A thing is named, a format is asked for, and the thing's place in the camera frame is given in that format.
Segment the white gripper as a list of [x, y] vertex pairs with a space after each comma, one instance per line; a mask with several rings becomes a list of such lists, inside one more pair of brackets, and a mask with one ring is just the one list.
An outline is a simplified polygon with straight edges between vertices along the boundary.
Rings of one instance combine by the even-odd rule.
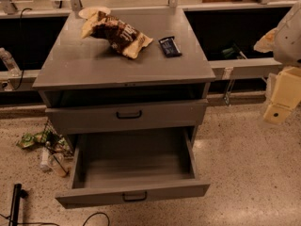
[[[272, 52], [277, 30], [268, 31], [254, 45], [260, 53]], [[283, 123], [301, 102], [301, 69], [285, 67], [280, 73], [270, 73], [267, 79], [266, 100], [268, 106], [263, 120], [272, 124]]]

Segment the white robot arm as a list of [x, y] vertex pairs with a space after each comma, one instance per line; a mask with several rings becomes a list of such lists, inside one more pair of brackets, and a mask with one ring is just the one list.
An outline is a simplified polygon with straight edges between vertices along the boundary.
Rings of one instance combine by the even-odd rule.
[[284, 122], [301, 102], [301, 1], [297, 1], [276, 28], [267, 32], [254, 45], [254, 50], [272, 52], [284, 69], [275, 76], [263, 120]]

